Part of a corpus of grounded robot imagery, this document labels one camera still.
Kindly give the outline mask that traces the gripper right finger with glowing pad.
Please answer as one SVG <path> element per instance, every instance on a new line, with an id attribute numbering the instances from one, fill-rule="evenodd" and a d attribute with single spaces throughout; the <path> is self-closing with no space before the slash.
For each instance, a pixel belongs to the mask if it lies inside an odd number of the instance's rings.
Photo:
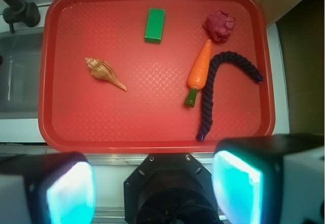
<path id="1" fill-rule="evenodd" d="M 211 174 L 230 223 L 324 223 L 324 136 L 224 139 Z"/>

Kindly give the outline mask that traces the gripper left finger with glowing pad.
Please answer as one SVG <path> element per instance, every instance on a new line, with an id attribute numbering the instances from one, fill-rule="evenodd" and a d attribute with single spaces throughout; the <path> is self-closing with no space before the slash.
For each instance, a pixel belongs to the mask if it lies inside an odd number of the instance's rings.
<path id="1" fill-rule="evenodd" d="M 95 206 L 83 154 L 1 155 L 1 223 L 92 223 Z"/>

